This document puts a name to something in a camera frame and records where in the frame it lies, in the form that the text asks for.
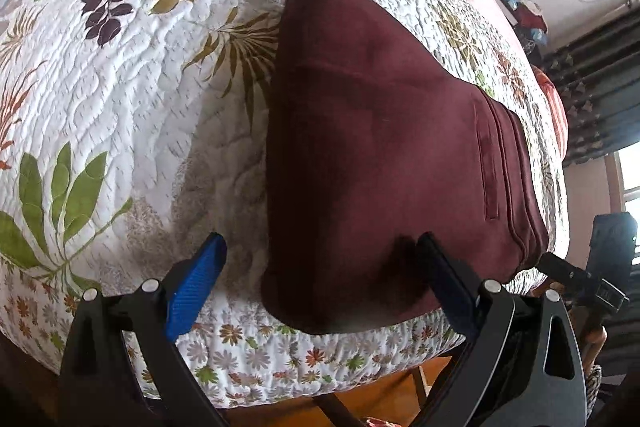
pocket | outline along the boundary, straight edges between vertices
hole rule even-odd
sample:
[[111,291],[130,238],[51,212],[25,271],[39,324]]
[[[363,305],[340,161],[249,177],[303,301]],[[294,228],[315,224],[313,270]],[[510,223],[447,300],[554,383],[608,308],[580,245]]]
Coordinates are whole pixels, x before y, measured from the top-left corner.
[[487,114],[475,105],[476,135],[480,153],[480,171],[482,174],[482,190],[484,190],[484,219],[498,219],[498,181],[495,168],[495,144]]

maroon garment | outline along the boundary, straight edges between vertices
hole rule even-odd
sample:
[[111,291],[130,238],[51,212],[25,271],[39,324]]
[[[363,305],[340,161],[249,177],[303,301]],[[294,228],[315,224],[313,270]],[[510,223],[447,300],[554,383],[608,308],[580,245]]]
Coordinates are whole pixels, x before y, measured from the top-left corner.
[[286,0],[272,91],[262,299],[285,324],[362,331],[438,308],[412,259],[427,231],[505,283],[545,251],[517,117],[372,0]]

bed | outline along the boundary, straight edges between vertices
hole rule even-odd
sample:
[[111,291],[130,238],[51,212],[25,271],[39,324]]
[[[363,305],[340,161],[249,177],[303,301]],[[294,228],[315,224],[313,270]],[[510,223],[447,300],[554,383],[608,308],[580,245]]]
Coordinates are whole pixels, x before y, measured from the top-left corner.
[[[374,1],[450,73],[517,113],[549,249],[564,257],[566,196],[548,105],[500,8]],[[260,304],[269,76],[283,2],[0,0],[0,330],[52,371],[84,289],[113,295],[162,278],[211,230],[226,238],[228,261],[177,347],[217,407],[344,391],[463,340],[441,311],[311,336]],[[542,278],[521,272],[509,288],[526,293]],[[157,396],[135,337],[126,343],[144,393]]]

metal screw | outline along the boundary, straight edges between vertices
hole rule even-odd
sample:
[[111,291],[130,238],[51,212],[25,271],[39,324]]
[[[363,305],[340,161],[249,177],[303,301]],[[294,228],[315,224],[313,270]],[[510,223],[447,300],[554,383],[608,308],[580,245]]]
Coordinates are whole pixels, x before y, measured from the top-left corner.
[[502,285],[499,282],[494,281],[493,279],[487,279],[486,281],[484,281],[484,289],[489,293],[500,293],[500,290],[502,290]]
[[98,290],[95,288],[88,288],[84,291],[84,293],[82,294],[82,299],[84,299],[87,302],[91,302],[92,300],[94,300],[96,297],[98,296]]
[[556,290],[547,290],[545,297],[551,302],[558,302],[560,300],[560,294]]
[[142,283],[142,291],[144,293],[153,293],[159,288],[159,286],[160,283],[158,282],[158,279],[147,279]]

blue gripper pad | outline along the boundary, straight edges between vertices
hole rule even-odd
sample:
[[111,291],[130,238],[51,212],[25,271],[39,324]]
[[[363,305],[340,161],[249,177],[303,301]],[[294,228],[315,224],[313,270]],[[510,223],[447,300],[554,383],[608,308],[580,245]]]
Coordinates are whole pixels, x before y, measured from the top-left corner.
[[225,239],[219,233],[212,233],[191,260],[178,289],[168,299],[164,333],[172,343],[179,335],[191,331],[225,262]]

